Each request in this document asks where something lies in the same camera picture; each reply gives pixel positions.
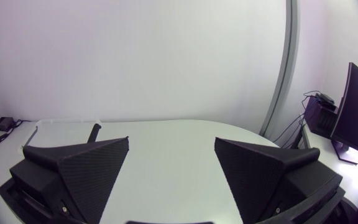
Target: power adapter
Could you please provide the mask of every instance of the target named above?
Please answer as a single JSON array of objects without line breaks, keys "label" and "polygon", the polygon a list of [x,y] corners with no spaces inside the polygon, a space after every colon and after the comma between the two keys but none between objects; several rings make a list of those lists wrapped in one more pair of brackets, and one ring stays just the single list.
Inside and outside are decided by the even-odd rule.
[{"label": "power adapter", "polygon": [[0,118],[0,131],[8,132],[13,128],[14,120],[11,117],[2,117]]}]

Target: black pyramid-shaped cover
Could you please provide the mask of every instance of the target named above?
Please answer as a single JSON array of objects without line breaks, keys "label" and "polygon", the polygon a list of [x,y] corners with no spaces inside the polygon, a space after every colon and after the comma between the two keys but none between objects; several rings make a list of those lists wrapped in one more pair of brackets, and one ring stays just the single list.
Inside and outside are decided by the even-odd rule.
[{"label": "black pyramid-shaped cover", "polygon": [[26,159],[58,172],[87,223],[99,223],[129,150],[128,137],[73,146],[25,146]]},{"label": "black pyramid-shaped cover", "polygon": [[316,161],[319,149],[280,149],[216,138],[215,153],[242,221],[255,223],[283,174]]}]

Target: monitor stand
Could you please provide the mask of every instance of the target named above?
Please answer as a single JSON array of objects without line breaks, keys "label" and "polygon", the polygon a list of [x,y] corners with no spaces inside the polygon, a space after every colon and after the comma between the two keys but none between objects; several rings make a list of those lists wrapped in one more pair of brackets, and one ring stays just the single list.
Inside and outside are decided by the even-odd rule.
[{"label": "monitor stand", "polygon": [[335,140],[331,140],[331,144],[333,145],[335,153],[340,161],[349,162],[354,165],[358,164],[358,159],[356,156],[352,155],[352,150],[349,150],[349,146]]}]

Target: white table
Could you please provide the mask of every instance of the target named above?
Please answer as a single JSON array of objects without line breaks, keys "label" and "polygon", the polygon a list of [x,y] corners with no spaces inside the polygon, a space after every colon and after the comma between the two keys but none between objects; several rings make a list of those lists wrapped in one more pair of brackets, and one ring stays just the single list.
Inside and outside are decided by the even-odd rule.
[{"label": "white table", "polygon": [[[94,122],[42,123],[30,145],[85,143]],[[245,129],[210,121],[102,123],[97,141],[129,136],[129,152],[101,218],[157,223],[242,223],[214,152],[215,137],[276,146]],[[0,186],[24,157],[21,146],[35,123],[25,123],[0,144]],[[0,223],[18,223],[0,196]]]},{"label": "white table", "polygon": [[[358,165],[340,161],[331,144],[331,140],[314,134],[306,124],[302,130],[302,135],[308,147],[320,149],[319,161],[343,176],[339,185],[346,191],[345,198],[358,208]],[[358,160],[358,151],[349,150]]]}]

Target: computer monitor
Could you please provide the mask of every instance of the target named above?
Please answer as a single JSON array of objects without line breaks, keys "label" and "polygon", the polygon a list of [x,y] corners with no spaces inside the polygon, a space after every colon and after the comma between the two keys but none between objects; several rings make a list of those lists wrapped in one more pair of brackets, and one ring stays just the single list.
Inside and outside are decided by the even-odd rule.
[{"label": "computer monitor", "polygon": [[349,147],[358,150],[358,67],[353,63],[349,63],[346,88],[337,114],[331,142],[340,160],[357,164],[357,159],[348,152]]}]

